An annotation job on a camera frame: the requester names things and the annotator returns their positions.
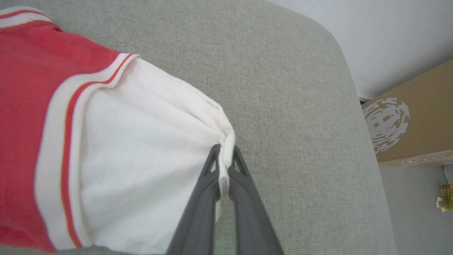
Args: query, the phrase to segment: white object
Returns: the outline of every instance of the white object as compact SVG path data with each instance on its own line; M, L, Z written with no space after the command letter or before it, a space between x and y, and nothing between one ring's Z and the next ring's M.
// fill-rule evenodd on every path
M219 186L227 196L234 142L220 105L142 59L131 61L118 84L93 92L86 107L81 204L93 243L165 253L218 143Z

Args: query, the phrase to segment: garment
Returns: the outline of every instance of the garment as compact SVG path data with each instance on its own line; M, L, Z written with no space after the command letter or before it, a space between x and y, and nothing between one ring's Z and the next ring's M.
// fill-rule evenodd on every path
M136 54L0 11L0 243L164 253L210 148L235 135L209 97Z

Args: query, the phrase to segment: gray fabric surface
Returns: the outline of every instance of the gray fabric surface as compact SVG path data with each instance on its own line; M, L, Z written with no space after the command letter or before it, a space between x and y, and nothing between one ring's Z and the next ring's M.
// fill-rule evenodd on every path
M340 47L321 25L254 0L8 0L0 7L14 5L37 7L64 31L139 53L219 102L287 255L395 254L357 94ZM215 254L235 254L234 231L229 204Z

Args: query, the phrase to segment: cardboard box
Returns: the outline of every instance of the cardboard box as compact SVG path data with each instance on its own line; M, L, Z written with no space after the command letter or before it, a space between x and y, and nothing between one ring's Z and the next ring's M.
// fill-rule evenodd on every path
M362 108L380 165L453 164L453 59Z

